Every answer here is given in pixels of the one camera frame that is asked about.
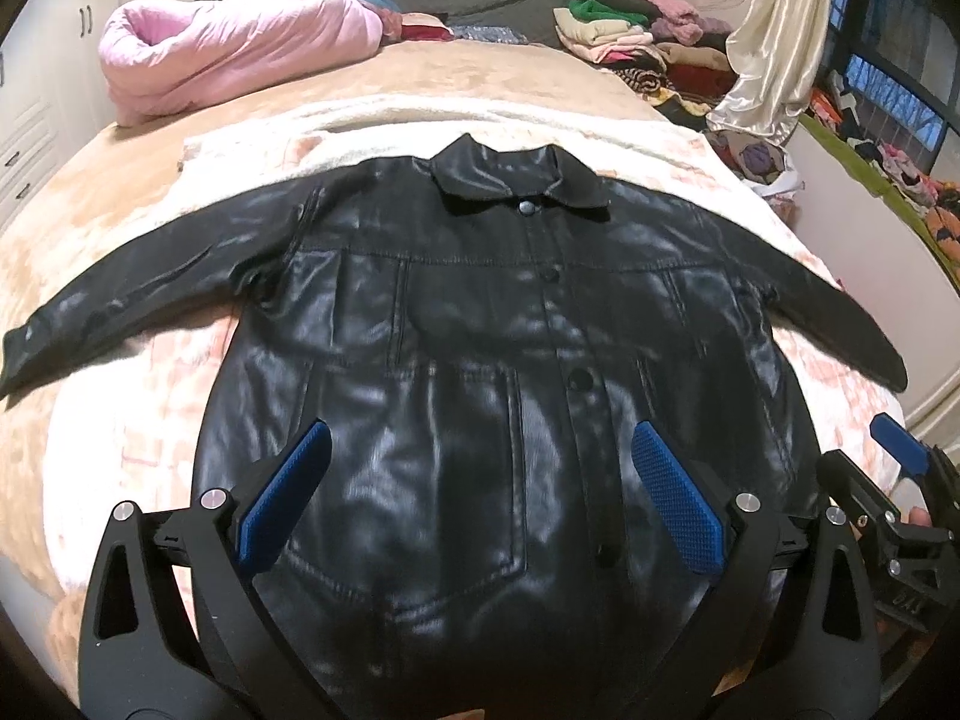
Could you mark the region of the person's right hand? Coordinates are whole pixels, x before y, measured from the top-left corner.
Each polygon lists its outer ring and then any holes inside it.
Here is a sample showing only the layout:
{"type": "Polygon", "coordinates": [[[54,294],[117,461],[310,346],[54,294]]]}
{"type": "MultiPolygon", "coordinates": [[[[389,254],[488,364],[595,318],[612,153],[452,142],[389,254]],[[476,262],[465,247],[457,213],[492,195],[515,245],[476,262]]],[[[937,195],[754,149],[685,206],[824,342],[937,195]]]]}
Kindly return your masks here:
{"type": "Polygon", "coordinates": [[[896,483],[893,489],[893,502],[900,509],[901,520],[918,527],[931,525],[931,514],[924,500],[918,484],[911,479],[903,478],[896,483]]]}

